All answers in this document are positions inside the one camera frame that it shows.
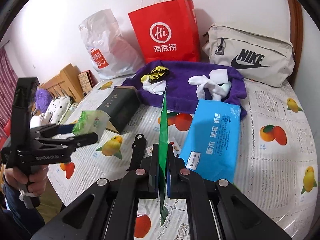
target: pink striped curtain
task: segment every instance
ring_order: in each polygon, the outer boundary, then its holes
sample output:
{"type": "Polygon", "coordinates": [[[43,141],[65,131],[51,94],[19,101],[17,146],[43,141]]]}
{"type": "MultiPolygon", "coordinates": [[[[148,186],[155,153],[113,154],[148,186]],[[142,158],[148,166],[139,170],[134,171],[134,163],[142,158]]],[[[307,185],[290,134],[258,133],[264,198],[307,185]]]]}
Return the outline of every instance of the pink striped curtain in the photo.
{"type": "Polygon", "coordinates": [[[3,127],[11,118],[14,91],[18,77],[14,72],[4,48],[0,49],[0,138],[7,137],[3,127]]]}

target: blue sleeve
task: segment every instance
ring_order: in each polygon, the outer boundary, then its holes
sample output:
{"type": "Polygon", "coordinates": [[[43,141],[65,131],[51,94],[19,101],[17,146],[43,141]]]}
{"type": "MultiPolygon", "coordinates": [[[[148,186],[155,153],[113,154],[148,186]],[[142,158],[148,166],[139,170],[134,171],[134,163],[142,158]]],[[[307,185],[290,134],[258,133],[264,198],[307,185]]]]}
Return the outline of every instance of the blue sleeve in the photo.
{"type": "Polygon", "coordinates": [[[44,226],[44,219],[37,209],[27,209],[24,202],[19,199],[20,192],[11,187],[4,178],[4,195],[14,221],[22,230],[29,233],[30,237],[44,226]]]}

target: black zipper pull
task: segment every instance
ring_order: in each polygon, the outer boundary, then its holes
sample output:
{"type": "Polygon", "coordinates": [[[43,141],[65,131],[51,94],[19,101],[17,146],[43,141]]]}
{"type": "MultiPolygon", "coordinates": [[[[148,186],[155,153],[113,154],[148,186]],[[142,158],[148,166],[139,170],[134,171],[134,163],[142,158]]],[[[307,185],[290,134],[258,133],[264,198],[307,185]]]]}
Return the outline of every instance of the black zipper pull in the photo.
{"type": "Polygon", "coordinates": [[[224,47],[223,47],[223,41],[224,41],[224,38],[221,38],[221,42],[220,44],[218,45],[217,49],[216,49],[216,55],[223,55],[224,54],[224,47]]]}

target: silver screw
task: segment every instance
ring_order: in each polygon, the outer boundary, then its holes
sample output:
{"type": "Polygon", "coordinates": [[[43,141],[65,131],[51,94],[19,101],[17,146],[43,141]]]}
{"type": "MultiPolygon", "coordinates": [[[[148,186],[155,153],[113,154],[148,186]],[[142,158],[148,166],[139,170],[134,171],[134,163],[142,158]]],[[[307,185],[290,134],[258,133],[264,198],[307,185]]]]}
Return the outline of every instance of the silver screw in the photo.
{"type": "Polygon", "coordinates": [[[226,187],[226,186],[229,185],[229,182],[228,182],[226,179],[220,179],[220,180],[219,180],[219,185],[220,185],[221,187],[226,187]]]}
{"type": "Polygon", "coordinates": [[[107,180],[104,178],[98,179],[97,184],[98,186],[104,186],[107,184],[107,180]]]}
{"type": "Polygon", "coordinates": [[[180,173],[181,173],[182,175],[189,175],[190,172],[191,172],[190,170],[185,169],[185,168],[180,170],[180,173]]]}
{"type": "Polygon", "coordinates": [[[144,169],[137,169],[136,170],[136,174],[137,175],[143,175],[143,174],[145,174],[146,173],[146,171],[144,170],[144,169]]]}

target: haidilao logo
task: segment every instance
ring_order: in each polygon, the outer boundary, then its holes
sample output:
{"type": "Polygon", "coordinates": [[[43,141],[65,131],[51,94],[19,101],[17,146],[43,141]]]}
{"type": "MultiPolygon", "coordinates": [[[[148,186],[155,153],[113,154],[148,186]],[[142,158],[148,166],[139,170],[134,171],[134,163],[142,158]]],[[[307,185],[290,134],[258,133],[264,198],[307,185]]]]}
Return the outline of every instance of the haidilao logo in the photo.
{"type": "Polygon", "coordinates": [[[170,27],[162,22],[153,24],[150,28],[150,36],[157,43],[166,43],[171,39],[170,27]]]}

